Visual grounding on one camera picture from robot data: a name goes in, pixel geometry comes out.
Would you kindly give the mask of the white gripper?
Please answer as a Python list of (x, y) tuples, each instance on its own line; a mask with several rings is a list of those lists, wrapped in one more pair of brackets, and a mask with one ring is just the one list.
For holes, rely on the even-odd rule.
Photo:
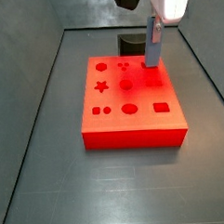
[(147, 19), (144, 59), (146, 67), (159, 65), (164, 33), (163, 23), (178, 23), (182, 19), (188, 0), (150, 0), (158, 16)]

